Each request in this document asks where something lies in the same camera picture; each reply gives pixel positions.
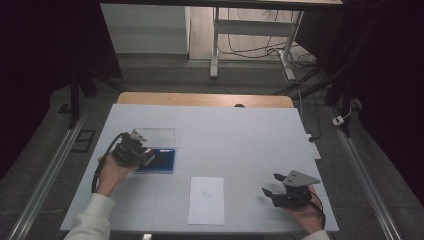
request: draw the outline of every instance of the white paper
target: white paper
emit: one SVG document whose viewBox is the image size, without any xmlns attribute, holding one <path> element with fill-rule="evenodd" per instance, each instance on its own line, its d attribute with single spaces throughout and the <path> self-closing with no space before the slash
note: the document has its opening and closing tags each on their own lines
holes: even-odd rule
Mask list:
<svg viewBox="0 0 424 240">
<path fill-rule="evenodd" d="M 224 179 L 192 177 L 188 224 L 224 225 Z"/>
</svg>

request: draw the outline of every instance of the table leg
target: table leg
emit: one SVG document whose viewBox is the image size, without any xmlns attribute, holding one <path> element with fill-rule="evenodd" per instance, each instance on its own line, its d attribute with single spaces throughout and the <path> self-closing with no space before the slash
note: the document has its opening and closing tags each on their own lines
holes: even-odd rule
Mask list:
<svg viewBox="0 0 424 240">
<path fill-rule="evenodd" d="M 218 28 L 219 28 L 219 8 L 215 10 L 215 18 L 213 23 L 213 47 L 211 58 L 211 72 L 210 78 L 215 79 L 218 77 Z"/>
<path fill-rule="evenodd" d="M 298 12 L 298 14 L 297 14 L 297 16 L 296 16 L 296 18 L 295 18 L 295 20 L 292 24 L 292 27 L 290 29 L 290 33 L 287 36 L 287 43 L 286 43 L 286 46 L 284 47 L 284 51 L 279 51 L 280 59 L 281 59 L 281 62 L 283 63 L 283 67 L 284 67 L 284 72 L 286 73 L 287 80 L 289 80 L 289 81 L 294 81 L 296 79 L 294 74 L 293 74 L 293 70 L 290 66 L 290 62 L 288 60 L 288 55 L 290 53 L 290 49 L 291 49 L 291 46 L 293 44 L 294 37 L 296 36 L 297 28 L 299 27 L 299 23 L 300 23 L 300 19 L 302 18 L 302 14 L 303 14 L 303 11 Z"/>
</svg>

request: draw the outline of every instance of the white table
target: white table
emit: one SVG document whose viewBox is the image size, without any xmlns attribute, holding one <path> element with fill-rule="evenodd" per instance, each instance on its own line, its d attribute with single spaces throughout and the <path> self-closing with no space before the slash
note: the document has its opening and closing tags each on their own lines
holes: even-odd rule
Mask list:
<svg viewBox="0 0 424 240">
<path fill-rule="evenodd" d="M 101 156 L 121 132 L 174 128 L 173 174 L 131 174 L 112 195 L 112 230 L 139 233 L 274 234 L 301 231 L 273 206 L 261 188 L 282 192 L 273 173 L 298 170 L 320 178 L 297 109 L 153 106 L 112 107 L 61 230 L 87 206 Z M 188 225 L 192 177 L 224 179 L 225 224 Z M 338 231 L 323 184 L 315 185 L 327 215 L 326 230 Z"/>
</svg>

